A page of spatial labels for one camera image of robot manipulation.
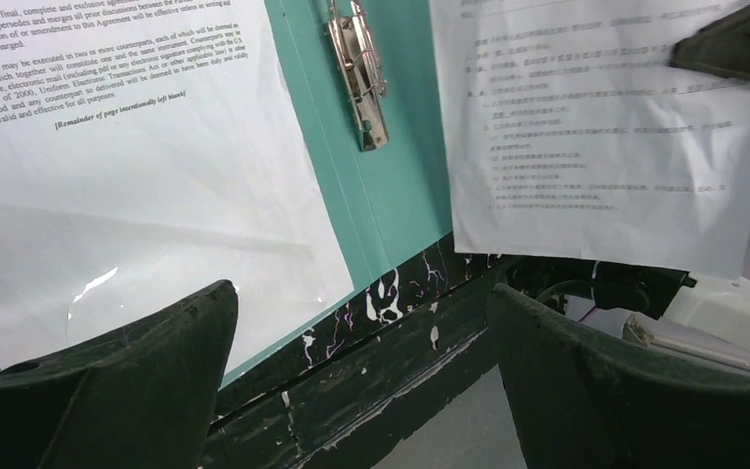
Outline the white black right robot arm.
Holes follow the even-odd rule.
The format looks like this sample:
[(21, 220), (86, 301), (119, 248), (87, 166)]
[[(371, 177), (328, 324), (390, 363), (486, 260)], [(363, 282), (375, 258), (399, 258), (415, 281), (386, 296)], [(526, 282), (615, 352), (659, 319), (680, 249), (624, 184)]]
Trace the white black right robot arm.
[(750, 372), (750, 1), (548, 1), (505, 32), (501, 247), (693, 276), (647, 342)]

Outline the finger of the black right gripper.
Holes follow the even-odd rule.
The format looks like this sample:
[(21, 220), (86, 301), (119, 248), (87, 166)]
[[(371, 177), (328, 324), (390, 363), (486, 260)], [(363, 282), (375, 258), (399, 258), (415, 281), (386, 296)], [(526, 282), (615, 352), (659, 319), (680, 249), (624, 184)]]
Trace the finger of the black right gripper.
[(676, 43), (669, 66), (750, 82), (750, 5)]

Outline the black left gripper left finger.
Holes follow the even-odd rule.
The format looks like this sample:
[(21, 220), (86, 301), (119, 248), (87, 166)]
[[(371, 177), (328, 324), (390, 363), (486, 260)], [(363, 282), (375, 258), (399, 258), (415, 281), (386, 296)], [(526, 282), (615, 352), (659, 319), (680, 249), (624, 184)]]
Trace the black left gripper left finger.
[(0, 372), (0, 468), (194, 468), (238, 318), (233, 284)]

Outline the printed white paper sheet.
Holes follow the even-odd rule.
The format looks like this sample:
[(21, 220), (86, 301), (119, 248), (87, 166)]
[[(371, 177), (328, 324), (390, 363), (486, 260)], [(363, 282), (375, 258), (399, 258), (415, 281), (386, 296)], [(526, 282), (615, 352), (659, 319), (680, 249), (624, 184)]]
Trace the printed white paper sheet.
[(0, 1), (0, 371), (219, 279), (228, 369), (347, 297), (261, 1)]

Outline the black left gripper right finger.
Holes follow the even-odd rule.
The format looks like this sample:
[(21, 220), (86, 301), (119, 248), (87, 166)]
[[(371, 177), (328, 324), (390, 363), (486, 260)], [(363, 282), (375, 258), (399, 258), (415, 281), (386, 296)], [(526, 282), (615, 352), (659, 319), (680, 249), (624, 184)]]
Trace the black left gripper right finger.
[(750, 376), (649, 350), (505, 285), (485, 310), (530, 468), (750, 468)]

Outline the teal paper folder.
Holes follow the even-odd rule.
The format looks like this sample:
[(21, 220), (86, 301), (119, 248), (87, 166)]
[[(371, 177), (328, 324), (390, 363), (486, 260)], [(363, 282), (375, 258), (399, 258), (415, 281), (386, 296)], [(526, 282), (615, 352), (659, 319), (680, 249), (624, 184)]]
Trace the teal paper folder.
[(316, 325), (369, 284), (376, 298), (365, 324), (398, 316), (396, 267), (449, 229), (446, 168), (429, 17), (421, 1), (369, 1), (365, 7), (384, 60), (390, 93), (384, 104), (391, 139), (361, 151), (351, 110), (325, 32), (322, 1), (261, 1), (293, 108), (354, 289), (336, 305), (274, 343), (249, 365), (228, 369), (234, 381), (284, 343), (302, 337), (309, 361), (338, 350)]

